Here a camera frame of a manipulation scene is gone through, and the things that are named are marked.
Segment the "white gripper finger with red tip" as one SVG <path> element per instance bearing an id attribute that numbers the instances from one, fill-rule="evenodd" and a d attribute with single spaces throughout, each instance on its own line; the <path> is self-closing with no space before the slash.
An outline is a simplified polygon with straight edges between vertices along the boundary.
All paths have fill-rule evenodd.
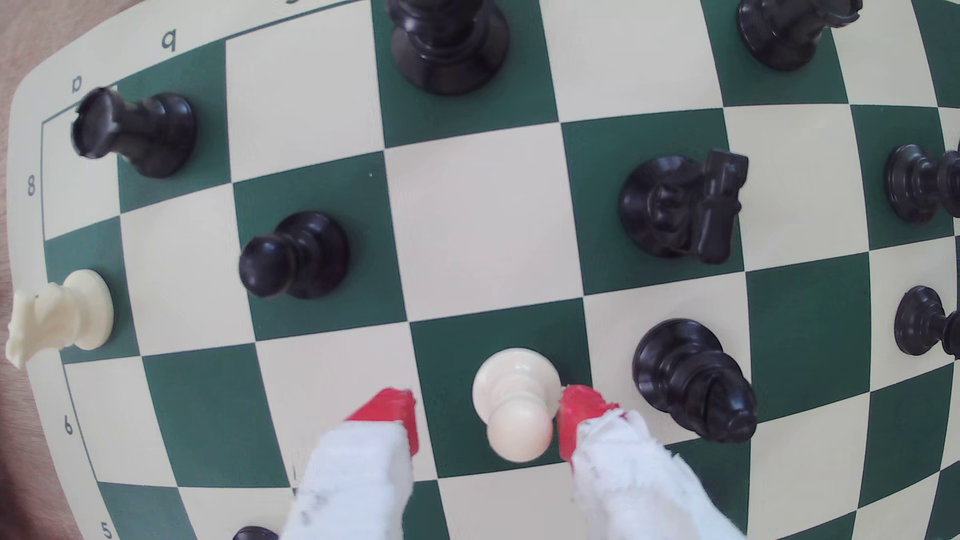
<path id="1" fill-rule="evenodd" d="M 588 539 L 745 539 L 639 411 L 572 384 L 562 389 L 557 428 Z"/>
<path id="2" fill-rule="evenodd" d="M 419 450 L 411 390 L 386 387 L 318 438 L 280 539 L 402 539 Z"/>

